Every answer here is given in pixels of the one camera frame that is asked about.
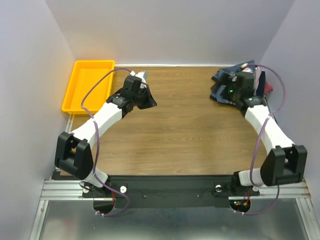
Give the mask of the blue-grey tank top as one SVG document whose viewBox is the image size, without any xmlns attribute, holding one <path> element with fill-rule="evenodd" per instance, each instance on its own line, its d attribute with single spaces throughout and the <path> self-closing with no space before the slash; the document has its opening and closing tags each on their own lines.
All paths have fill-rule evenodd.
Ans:
<svg viewBox="0 0 320 240">
<path fill-rule="evenodd" d="M 254 60 L 226 68 L 220 68 L 212 76 L 210 98 L 222 104 L 240 108 L 246 100 L 255 101 L 256 65 Z"/>
</svg>

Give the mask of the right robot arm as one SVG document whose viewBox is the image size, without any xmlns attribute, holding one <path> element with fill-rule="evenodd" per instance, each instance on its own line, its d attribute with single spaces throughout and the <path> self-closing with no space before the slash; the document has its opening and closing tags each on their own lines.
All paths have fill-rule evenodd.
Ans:
<svg viewBox="0 0 320 240">
<path fill-rule="evenodd" d="M 255 93 L 254 73 L 239 71 L 235 75 L 223 73 L 219 79 L 225 86 L 222 94 L 231 100 L 258 134 L 267 157 L 261 167 L 235 172 L 230 182 L 231 192 L 242 195 L 253 187 L 300 183 L 304 177 L 307 149 L 296 145 L 272 118 L 266 101 Z"/>
</svg>

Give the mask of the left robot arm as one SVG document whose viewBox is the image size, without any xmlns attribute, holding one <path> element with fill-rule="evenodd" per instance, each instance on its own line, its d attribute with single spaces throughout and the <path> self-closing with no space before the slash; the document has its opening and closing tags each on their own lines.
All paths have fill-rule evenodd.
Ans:
<svg viewBox="0 0 320 240">
<path fill-rule="evenodd" d="M 123 87 L 108 97 L 96 114 L 77 129 L 62 132 L 57 139 L 54 164 L 57 168 L 94 186 L 100 197 L 111 193 L 109 176 L 97 168 L 98 158 L 92 148 L 100 148 L 100 137 L 115 123 L 122 120 L 134 107 L 140 110 L 157 106 L 147 84 L 145 71 L 131 71 Z"/>
</svg>

